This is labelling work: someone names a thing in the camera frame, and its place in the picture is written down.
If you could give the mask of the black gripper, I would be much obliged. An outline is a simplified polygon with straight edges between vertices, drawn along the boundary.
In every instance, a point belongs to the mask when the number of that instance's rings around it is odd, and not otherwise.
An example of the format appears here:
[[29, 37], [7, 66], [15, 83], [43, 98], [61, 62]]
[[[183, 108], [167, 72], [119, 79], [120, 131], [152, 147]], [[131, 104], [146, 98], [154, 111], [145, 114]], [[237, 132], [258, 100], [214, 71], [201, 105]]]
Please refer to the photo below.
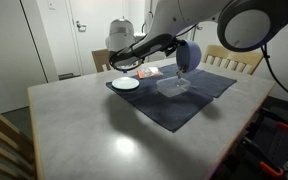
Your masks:
[[179, 45], [180, 41], [178, 39], [175, 39], [163, 50], [164, 55], [168, 57], [177, 49]]

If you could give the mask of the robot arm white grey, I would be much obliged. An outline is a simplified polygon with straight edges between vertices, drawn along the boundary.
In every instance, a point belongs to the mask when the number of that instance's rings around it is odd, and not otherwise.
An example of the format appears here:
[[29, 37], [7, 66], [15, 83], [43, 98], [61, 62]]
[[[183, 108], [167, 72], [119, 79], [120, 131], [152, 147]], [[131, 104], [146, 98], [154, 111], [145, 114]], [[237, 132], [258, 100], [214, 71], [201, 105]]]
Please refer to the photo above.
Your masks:
[[149, 31], [140, 40], [135, 39], [129, 21], [111, 23], [109, 63], [119, 71], [132, 70], [145, 57], [172, 47], [180, 31], [205, 21], [217, 24], [225, 48], [252, 51], [288, 25], [288, 0], [158, 0]]

